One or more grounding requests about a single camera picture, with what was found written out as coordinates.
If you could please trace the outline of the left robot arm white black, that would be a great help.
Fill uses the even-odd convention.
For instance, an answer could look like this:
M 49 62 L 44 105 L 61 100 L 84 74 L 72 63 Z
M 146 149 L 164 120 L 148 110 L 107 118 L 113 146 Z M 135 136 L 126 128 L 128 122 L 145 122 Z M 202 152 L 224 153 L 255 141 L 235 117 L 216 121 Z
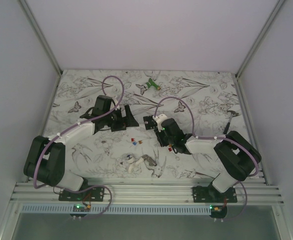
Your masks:
M 36 136 L 23 167 L 24 175 L 33 178 L 34 188 L 40 188 L 37 183 L 41 182 L 43 186 L 69 190 L 77 201 L 85 200 L 89 189 L 84 185 L 83 177 L 66 169 L 66 153 L 104 127 L 117 132 L 139 126 L 129 105 L 124 105 L 124 114 L 119 105 L 119 101 L 112 97 L 99 95 L 95 105 L 82 114 L 71 127 L 49 137 Z

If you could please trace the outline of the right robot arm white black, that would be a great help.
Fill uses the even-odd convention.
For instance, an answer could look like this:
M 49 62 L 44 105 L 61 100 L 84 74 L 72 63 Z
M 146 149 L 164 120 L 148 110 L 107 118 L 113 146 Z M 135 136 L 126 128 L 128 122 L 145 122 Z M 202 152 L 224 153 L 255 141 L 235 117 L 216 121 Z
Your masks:
M 162 147 L 171 146 L 176 154 L 195 155 L 212 148 L 224 169 L 213 178 L 208 186 L 208 197 L 220 202 L 226 191 L 235 184 L 259 172 L 261 155 L 237 131 L 220 136 L 198 136 L 184 133 L 173 118 L 166 115 L 153 116 L 154 132 Z

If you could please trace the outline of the black fuse box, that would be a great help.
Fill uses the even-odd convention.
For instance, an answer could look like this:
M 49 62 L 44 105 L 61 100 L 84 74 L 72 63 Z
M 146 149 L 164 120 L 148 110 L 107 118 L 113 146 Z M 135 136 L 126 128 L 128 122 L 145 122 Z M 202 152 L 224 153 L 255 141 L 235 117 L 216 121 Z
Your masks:
M 157 122 L 154 120 L 152 115 L 144 116 L 143 122 L 146 130 L 154 130 L 158 128 Z

